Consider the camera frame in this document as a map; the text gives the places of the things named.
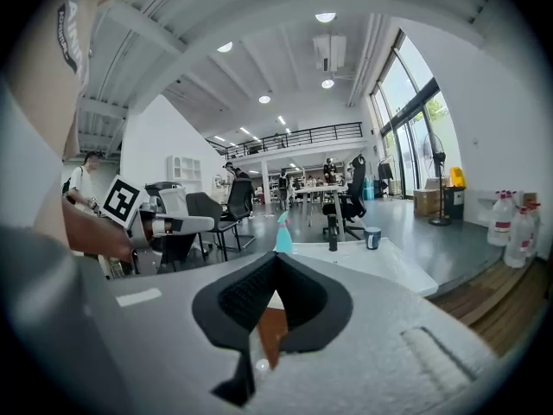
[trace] orange object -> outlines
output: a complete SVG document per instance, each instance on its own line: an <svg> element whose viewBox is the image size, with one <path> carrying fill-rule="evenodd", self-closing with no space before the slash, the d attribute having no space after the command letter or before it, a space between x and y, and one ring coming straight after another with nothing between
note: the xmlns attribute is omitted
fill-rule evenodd
<svg viewBox="0 0 553 415"><path fill-rule="evenodd" d="M451 184L454 188L466 188L465 176L463 175L463 169L451 168L449 170L449 176L451 177Z"/></svg>

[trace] black bin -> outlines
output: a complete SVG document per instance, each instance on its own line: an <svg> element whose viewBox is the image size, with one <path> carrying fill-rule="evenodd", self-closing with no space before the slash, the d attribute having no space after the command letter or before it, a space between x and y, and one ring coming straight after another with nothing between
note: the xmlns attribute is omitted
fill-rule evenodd
<svg viewBox="0 0 553 415"><path fill-rule="evenodd" d="M465 188L443 189L443 214L452 220L462 220L465 211Z"/></svg>

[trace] black hair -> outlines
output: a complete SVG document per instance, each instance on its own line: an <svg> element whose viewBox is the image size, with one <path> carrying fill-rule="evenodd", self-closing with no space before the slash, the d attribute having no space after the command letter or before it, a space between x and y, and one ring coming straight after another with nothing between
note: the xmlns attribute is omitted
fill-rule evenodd
<svg viewBox="0 0 553 415"><path fill-rule="evenodd" d="M97 156L98 158L102 157L102 154L100 152L97 152L96 150L91 150L90 152L87 152L85 155L85 164L88 160L90 160L93 156Z"/></svg>

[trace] blue cup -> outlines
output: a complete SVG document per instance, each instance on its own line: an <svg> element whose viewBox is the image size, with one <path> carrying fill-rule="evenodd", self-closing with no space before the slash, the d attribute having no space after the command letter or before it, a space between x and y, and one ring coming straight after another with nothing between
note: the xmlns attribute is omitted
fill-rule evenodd
<svg viewBox="0 0 553 415"><path fill-rule="evenodd" d="M363 232L365 235L366 248L372 251L378 249L378 244L380 243L380 237L382 236L382 231L379 227L366 227Z"/></svg>

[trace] bottle label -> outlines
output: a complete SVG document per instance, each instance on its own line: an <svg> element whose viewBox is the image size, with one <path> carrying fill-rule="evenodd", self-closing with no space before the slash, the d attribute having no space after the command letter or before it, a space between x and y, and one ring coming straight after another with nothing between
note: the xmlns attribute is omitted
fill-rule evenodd
<svg viewBox="0 0 553 415"><path fill-rule="evenodd" d="M495 222L495 232L509 232L511 230L511 222L510 221L496 221Z"/></svg>

